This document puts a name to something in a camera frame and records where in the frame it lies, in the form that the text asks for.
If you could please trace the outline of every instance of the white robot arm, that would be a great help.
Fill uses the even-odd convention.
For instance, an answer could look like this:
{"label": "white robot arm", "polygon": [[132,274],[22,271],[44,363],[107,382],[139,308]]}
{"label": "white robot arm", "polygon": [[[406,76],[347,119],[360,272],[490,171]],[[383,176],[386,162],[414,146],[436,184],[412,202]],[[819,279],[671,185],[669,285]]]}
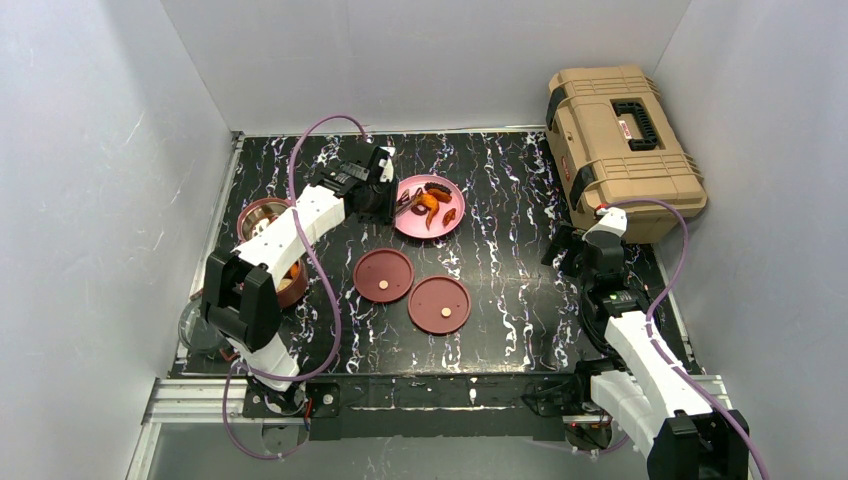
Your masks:
{"label": "white robot arm", "polygon": [[[647,459],[652,480],[748,478],[745,442],[678,374],[682,363],[646,316],[647,296],[626,284],[626,213],[602,214],[586,232],[561,227],[552,245],[567,250],[563,266],[578,278],[581,327],[606,356],[577,363],[569,403],[576,410],[591,402],[610,414]],[[729,414],[747,432],[741,414]]]}
{"label": "white robot arm", "polygon": [[[217,328],[251,368],[278,377],[295,377],[300,368],[278,333],[282,322],[276,286],[305,252],[293,210],[310,244],[356,214],[360,222],[391,225],[397,179],[394,148],[358,144],[336,167],[322,167],[289,208],[265,230],[232,251],[216,250],[206,263],[203,317]],[[259,377],[285,392],[289,381]]]}

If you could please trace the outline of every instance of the toolbox handle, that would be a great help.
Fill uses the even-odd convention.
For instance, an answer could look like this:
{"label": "toolbox handle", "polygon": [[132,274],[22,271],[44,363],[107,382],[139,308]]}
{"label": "toolbox handle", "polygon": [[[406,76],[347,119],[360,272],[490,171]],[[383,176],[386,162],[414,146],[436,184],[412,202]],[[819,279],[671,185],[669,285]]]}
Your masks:
{"label": "toolbox handle", "polygon": [[630,150],[634,152],[653,150],[659,145],[660,139],[657,136],[657,130],[654,128],[654,124],[651,123],[651,118],[641,103],[612,102],[612,108],[618,117],[623,113],[629,113],[636,118],[636,125],[639,126],[639,131],[642,132],[642,138],[631,138],[627,142],[630,145]]}

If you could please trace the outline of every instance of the brown bowl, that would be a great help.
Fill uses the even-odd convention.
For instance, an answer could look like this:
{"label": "brown bowl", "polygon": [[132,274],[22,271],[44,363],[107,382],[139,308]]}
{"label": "brown bowl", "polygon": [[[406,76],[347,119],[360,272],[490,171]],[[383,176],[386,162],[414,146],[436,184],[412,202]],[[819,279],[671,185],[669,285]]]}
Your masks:
{"label": "brown bowl", "polygon": [[[254,236],[258,235],[262,230],[268,228],[274,220],[277,219],[283,212],[291,206],[291,202],[282,198],[268,197],[256,200],[245,208],[239,214],[236,222],[236,232],[238,233],[239,243],[244,243]],[[277,302],[280,308],[286,308],[297,303],[298,300],[306,293],[306,288],[309,286],[309,278],[306,275],[306,262],[302,259],[297,260],[297,275],[287,282],[288,277],[277,286]]]}

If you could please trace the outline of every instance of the white panel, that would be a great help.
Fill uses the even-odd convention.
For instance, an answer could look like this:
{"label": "white panel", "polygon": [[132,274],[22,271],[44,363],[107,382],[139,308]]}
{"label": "white panel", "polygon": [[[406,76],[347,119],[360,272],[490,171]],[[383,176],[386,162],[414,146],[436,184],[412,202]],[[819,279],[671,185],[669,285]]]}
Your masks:
{"label": "white panel", "polygon": [[230,151],[156,0],[0,9],[3,478],[123,478]]}
{"label": "white panel", "polygon": [[653,72],[689,1],[162,3],[230,128],[281,133],[539,125],[561,68]]}
{"label": "white panel", "polygon": [[677,299],[775,478],[845,478],[846,21],[842,1],[695,0],[655,74],[710,195]]}

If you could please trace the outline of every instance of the table surface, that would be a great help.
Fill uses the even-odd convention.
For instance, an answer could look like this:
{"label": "table surface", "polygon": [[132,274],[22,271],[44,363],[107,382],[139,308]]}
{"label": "table surface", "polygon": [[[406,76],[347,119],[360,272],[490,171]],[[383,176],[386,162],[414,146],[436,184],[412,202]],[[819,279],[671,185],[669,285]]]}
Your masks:
{"label": "table surface", "polygon": [[[221,223],[218,246],[234,248],[239,213],[262,197],[286,196],[286,166],[296,137],[244,141]],[[297,188],[319,164],[344,154],[355,136],[314,136],[304,143]],[[443,176],[459,186],[466,215],[447,237],[415,240],[391,227],[371,227],[350,218],[315,248],[340,298],[342,342],[330,372],[351,374],[569,372],[581,359],[600,355],[577,319],[577,287],[559,269],[540,264],[552,230],[567,208],[544,134],[540,132],[375,135],[377,145],[397,149],[395,174]],[[473,310],[467,324],[447,336],[417,330],[406,298],[377,305],[353,286],[353,267],[366,252],[391,247],[415,267],[416,282],[449,275],[469,290]],[[653,298],[663,288],[650,246],[628,246],[628,283],[647,286]],[[304,299],[283,310],[280,329],[302,371],[321,364],[332,344],[332,310],[309,265]],[[670,304],[658,309],[663,336],[678,358],[683,344]],[[690,369],[693,366],[686,362]],[[177,375],[226,372],[217,357],[189,355]]]}

